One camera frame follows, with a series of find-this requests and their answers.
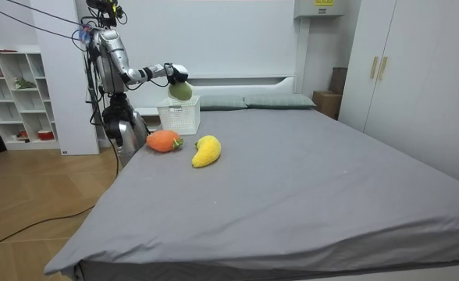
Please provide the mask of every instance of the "plastic basket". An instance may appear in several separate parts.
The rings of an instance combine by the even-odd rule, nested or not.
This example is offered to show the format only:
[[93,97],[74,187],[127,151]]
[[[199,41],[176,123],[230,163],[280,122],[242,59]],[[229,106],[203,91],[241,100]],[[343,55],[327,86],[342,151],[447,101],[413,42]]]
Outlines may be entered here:
[[200,125],[200,97],[189,101],[166,98],[157,104],[162,129],[173,130],[179,135],[193,135]]

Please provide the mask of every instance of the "yellow plush banana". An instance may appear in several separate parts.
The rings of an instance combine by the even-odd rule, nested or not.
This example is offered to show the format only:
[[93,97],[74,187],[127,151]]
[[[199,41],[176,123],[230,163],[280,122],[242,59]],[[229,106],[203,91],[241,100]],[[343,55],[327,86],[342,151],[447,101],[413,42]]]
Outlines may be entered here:
[[214,136],[205,136],[197,141],[197,154],[191,163],[195,168],[205,167],[213,163],[221,155],[221,143]]

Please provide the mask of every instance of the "brown box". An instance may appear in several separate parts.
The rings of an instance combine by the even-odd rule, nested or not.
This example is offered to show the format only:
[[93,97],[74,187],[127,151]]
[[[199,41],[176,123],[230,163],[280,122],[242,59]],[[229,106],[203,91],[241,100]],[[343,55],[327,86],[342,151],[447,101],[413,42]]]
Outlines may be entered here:
[[341,101],[342,94],[336,94],[332,91],[313,92],[313,102],[316,105],[315,109],[335,120],[339,118]]
[[347,67],[334,67],[329,90],[337,94],[344,93],[346,86]]

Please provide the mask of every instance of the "orange plush carrot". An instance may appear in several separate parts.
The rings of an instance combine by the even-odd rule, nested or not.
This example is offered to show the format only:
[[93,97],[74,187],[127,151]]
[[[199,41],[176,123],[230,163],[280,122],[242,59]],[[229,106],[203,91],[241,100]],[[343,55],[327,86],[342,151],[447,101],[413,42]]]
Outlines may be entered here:
[[146,144],[156,151],[169,152],[183,145],[183,139],[171,130],[159,130],[146,137]]

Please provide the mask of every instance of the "gray pillow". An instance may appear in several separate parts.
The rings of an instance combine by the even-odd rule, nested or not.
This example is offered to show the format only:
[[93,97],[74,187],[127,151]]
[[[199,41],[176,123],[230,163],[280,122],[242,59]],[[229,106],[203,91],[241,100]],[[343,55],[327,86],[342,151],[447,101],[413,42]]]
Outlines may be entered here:
[[244,98],[239,95],[219,94],[200,97],[200,110],[237,110],[247,109]]
[[249,94],[244,101],[248,108],[306,109],[315,106],[303,94]]

